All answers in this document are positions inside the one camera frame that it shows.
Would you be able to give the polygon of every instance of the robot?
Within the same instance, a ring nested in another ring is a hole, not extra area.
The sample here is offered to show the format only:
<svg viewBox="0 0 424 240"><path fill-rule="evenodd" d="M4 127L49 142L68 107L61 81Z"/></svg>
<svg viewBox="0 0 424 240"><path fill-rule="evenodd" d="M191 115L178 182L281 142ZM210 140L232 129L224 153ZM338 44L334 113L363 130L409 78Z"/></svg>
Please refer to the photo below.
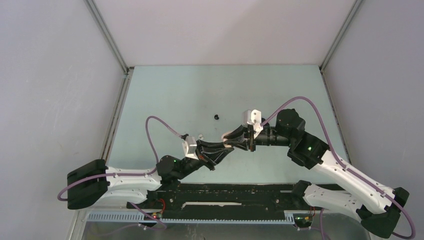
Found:
<svg viewBox="0 0 424 240"><path fill-rule="evenodd" d="M102 159L94 160L67 175L68 187L61 191L58 198L67 201L71 210L99 203L122 202L128 202L129 208L141 208L145 203L157 202L158 192L178 186L179 180L199 168L215 170L215 166L235 149L254 152L256 147L262 146L288 147L287 156L294 163L330 177L347 192L325 189L301 180L290 192L295 204L328 209L349 216L381 238L387 239L392 234L399 237L393 231L401 211L404 211L409 192L402 187L385 186L339 157L331 146L316 107L314 109L329 144L305 131L306 122L295 109L284 107L281 106L267 120L256 109L245 111L242 125L222 135L222 142L206 142L187 134L182 135L185 157L179 159L165 155L152 169L119 169L106 166ZM276 117L275 126L270 126L268 122L273 117ZM61 198L66 191L68 198ZM297 222L297 225L309 227L311 224L303 221Z"/></svg>

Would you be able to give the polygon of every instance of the robotic arm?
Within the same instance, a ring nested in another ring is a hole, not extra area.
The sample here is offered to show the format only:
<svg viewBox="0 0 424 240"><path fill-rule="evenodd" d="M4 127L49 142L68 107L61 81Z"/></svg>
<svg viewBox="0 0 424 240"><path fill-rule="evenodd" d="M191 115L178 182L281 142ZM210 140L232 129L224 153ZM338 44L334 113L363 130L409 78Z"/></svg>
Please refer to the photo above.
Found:
<svg viewBox="0 0 424 240"><path fill-rule="evenodd" d="M348 192L331 191L301 180L291 192L295 202L344 214L359 221L371 233L382 238L390 237L401 210L389 198L402 208L409 197L405 189L384 186L333 154L327 143L305 131L306 122L294 109L281 110L275 126L262 125L262 122L260 111L248 110L243 114L243 124L225 133L222 142L205 142L184 135L181 138L185 157L178 159L165 155L154 169L119 169L107 167L102 159L92 161L68 174L68 188L65 188L68 208L122 202L139 204L148 199L148 191L179 183L178 180L202 166L215 170L215 165L234 148L254 152L256 146L283 146L289 147L287 156L293 162L329 176ZM376 191L364 179L377 185L382 192Z"/></svg>

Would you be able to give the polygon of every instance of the light blue tabletop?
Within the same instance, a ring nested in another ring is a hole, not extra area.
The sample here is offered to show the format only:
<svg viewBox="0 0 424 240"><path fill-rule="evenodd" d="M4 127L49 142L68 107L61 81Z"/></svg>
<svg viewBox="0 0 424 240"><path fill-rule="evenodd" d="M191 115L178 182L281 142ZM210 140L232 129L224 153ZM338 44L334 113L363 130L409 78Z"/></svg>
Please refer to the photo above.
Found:
<svg viewBox="0 0 424 240"><path fill-rule="evenodd" d="M242 123L245 110L271 115L296 96L310 98L319 109L337 153L346 154L329 98L316 65L138 66L134 69L108 165L148 169L155 157L145 132L145 120L155 115L181 134L219 142L225 132ZM289 105L306 120L306 131L325 141L312 107L297 100ZM150 135L161 158L184 157L182 140L152 119ZM234 150L215 171L202 167L186 183L332 183L326 176L296 165L288 147L257 146L255 152Z"/></svg>

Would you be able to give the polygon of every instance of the white table surface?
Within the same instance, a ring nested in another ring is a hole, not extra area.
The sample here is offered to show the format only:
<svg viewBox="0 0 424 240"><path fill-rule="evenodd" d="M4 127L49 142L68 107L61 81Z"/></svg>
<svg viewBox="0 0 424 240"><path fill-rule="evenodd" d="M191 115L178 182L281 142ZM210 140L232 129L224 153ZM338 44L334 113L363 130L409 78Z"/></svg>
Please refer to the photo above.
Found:
<svg viewBox="0 0 424 240"><path fill-rule="evenodd" d="M316 65L138 66L134 69L108 159L111 167L148 169L155 157L145 120L155 115L177 132L199 134L218 142L242 123L242 113L258 109L268 117L295 96L310 98L319 109L337 153L346 153L329 98ZM325 141L312 107L297 100L289 105L306 120L307 132ZM159 158L183 158L182 140L152 119L150 135ZM186 183L332 183L326 176L300 167L287 157L288 147L257 146L255 152L235 149L215 171L202 167Z"/></svg>

